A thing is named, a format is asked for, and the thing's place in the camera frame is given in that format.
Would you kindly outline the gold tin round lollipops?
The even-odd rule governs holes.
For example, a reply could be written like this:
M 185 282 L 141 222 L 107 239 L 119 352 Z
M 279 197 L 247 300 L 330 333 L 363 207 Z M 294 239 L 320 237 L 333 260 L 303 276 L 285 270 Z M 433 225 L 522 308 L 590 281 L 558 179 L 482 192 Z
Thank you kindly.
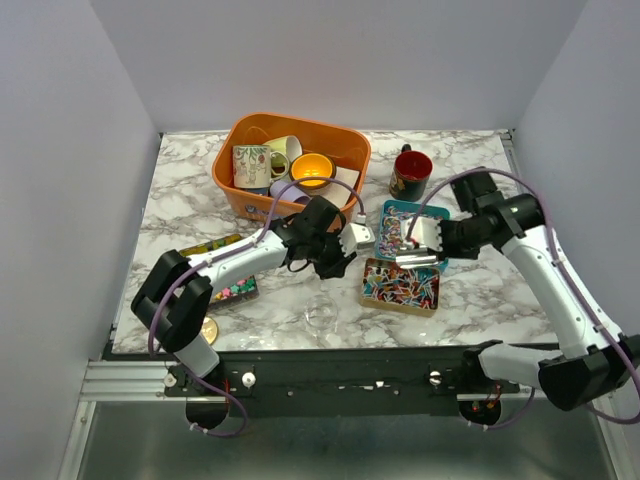
M 359 303 L 363 307 L 431 316 L 439 307 L 438 268 L 401 269 L 395 262 L 365 262 Z

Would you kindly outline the metal scoop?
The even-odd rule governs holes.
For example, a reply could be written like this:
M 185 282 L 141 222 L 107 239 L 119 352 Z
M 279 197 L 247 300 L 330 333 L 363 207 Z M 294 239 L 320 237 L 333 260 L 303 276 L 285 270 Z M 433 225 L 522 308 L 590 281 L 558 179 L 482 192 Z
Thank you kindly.
M 441 252 L 429 247 L 402 247 L 395 257 L 396 265 L 404 270 L 438 268 L 444 261 Z

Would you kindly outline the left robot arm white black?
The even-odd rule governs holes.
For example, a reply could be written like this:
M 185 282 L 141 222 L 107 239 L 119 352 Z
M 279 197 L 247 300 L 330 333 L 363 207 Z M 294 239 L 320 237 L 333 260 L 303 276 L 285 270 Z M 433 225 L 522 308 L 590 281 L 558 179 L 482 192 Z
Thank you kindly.
M 341 278 L 358 247 L 373 239 L 361 213 L 355 222 L 323 197 L 304 209 L 269 222 L 252 236 L 191 257 L 175 250 L 156 262 L 135 295 L 131 310 L 148 328 L 148 346 L 158 342 L 186 369 L 187 382 L 201 395 L 214 393 L 222 380 L 219 355 L 201 333 L 211 298 L 262 271 L 312 265 L 321 279 Z

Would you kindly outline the teal tin swirl lollipops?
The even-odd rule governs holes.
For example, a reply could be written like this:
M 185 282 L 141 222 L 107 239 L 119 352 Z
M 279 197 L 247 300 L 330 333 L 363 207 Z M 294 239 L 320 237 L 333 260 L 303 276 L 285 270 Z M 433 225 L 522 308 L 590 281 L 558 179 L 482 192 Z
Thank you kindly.
M 375 242 L 375 257 L 380 260 L 395 260 L 402 243 L 401 224 L 411 220 L 419 210 L 420 204 L 396 199 L 387 200 L 381 210 L 379 232 Z M 422 217 L 436 220 L 449 220 L 450 212 L 446 208 L 427 205 L 421 210 Z

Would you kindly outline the gold tin star candies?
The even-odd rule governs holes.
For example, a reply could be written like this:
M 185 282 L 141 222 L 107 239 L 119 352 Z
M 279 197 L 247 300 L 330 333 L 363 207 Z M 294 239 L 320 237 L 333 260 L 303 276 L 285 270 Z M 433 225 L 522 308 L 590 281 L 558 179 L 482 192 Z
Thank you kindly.
M 179 253 L 184 257 L 204 254 L 226 247 L 242 239 L 239 234 L 232 234 L 218 239 L 209 240 L 201 244 L 183 248 Z M 254 276 L 239 280 L 235 284 L 223 288 L 211 298 L 209 310 L 217 310 L 243 303 L 259 296 L 257 281 Z

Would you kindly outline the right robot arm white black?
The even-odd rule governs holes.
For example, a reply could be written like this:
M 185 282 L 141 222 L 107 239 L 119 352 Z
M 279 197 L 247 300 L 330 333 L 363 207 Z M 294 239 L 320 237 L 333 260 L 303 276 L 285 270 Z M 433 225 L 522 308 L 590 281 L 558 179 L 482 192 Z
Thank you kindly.
M 544 203 L 533 191 L 505 197 L 492 170 L 458 174 L 450 185 L 469 218 L 441 226 L 446 258 L 474 259 L 493 246 L 522 275 L 551 323 L 558 350 L 490 341 L 470 349 L 460 379 L 480 392 L 495 380 L 541 390 L 570 411 L 639 382 L 639 338 L 625 334 L 601 309 L 560 247 Z

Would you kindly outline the clear glass bowl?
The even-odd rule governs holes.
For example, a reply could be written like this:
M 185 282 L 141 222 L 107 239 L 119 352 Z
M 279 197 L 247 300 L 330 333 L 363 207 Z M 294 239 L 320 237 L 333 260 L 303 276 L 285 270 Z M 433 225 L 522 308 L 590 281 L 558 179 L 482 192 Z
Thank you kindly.
M 336 329 L 338 307 L 328 295 L 316 295 L 306 302 L 303 316 L 314 333 L 329 333 Z

